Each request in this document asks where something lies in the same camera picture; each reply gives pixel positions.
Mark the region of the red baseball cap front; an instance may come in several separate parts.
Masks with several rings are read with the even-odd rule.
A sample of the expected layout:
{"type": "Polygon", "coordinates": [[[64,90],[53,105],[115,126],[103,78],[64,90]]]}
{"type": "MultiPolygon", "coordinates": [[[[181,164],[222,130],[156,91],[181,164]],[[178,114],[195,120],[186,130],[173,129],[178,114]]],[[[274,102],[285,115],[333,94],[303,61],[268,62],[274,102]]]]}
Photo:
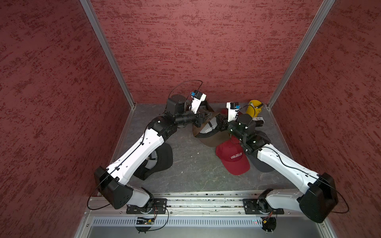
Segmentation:
{"type": "Polygon", "coordinates": [[[234,136],[217,146],[216,155],[226,170],[235,176],[242,175],[250,169],[249,160],[240,145],[240,141],[234,136]]]}

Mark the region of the black baseball cap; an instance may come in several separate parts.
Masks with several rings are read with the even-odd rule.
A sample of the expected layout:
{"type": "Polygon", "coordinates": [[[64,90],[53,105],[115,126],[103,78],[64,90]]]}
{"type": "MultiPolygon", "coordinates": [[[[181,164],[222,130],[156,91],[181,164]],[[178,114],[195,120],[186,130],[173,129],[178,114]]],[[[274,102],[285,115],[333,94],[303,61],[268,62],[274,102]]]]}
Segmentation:
{"type": "Polygon", "coordinates": [[[169,169],[173,165],[173,151],[172,147],[164,143],[155,149],[137,168],[134,176],[146,180],[153,173],[161,172],[169,169]]]}

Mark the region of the dark grey baseball cap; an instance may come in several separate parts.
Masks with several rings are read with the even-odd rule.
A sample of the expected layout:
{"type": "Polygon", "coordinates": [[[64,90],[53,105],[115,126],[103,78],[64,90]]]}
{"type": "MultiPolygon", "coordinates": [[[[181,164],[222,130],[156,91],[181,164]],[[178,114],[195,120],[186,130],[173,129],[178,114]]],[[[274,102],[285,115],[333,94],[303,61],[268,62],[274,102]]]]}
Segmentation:
{"type": "MultiPolygon", "coordinates": [[[[263,141],[262,145],[266,145],[271,143],[271,140],[269,137],[262,131],[256,131],[256,138],[260,137],[260,141],[263,141]]],[[[274,171],[274,168],[270,165],[266,164],[265,162],[262,162],[258,159],[258,151],[253,152],[252,154],[246,153],[247,158],[249,161],[254,165],[254,167],[263,173],[269,173],[274,171]]]]}

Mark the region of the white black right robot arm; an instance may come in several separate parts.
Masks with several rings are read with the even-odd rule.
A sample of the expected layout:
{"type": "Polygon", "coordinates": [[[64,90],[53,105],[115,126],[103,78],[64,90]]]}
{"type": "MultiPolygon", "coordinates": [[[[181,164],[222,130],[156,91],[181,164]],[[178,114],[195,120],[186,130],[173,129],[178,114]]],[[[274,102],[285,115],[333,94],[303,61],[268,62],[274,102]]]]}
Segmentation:
{"type": "Polygon", "coordinates": [[[316,223],[322,223],[338,204],[334,178],[328,173],[318,174],[289,158],[272,145],[268,136],[255,129],[248,114],[229,120],[217,116],[217,127],[237,138],[243,153],[252,156],[260,165],[266,164],[287,178],[297,189],[285,192],[267,189],[258,197],[260,211],[267,214],[274,209],[302,212],[316,223]]]}

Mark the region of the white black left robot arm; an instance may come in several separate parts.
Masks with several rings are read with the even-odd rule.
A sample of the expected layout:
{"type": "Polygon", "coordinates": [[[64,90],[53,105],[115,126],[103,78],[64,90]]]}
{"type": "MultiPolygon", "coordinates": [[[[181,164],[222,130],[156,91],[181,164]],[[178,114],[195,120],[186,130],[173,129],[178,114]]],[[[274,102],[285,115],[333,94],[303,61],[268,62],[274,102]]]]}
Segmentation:
{"type": "Polygon", "coordinates": [[[199,106],[206,95],[195,91],[191,93],[190,106],[186,106],[186,98],[174,95],[167,100],[165,111],[155,117],[144,130],[139,140],[118,160],[107,168],[98,167],[94,172],[96,190],[109,202],[114,209],[125,205],[140,208],[148,207],[153,196],[142,188],[135,188],[128,183],[143,162],[162,147],[178,129],[178,126],[192,124],[200,127],[206,120],[206,112],[199,106]]]}

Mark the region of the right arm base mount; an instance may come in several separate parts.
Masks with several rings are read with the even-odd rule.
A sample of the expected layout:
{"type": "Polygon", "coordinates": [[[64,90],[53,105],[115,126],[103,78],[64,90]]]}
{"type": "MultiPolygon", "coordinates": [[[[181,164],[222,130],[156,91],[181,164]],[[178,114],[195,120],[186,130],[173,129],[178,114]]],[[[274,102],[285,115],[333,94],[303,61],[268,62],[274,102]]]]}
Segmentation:
{"type": "Polygon", "coordinates": [[[275,209],[264,199],[243,199],[243,207],[246,215],[284,215],[283,209],[275,209]]]}

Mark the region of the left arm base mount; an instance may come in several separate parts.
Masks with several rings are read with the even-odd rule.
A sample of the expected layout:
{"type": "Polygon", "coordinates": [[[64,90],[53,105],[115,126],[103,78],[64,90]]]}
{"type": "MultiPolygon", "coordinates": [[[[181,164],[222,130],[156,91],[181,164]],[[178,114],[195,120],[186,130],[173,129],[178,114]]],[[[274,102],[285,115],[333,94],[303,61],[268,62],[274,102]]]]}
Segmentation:
{"type": "Polygon", "coordinates": [[[126,213],[134,215],[163,215],[166,213],[167,199],[153,198],[144,207],[128,205],[126,213]]]}

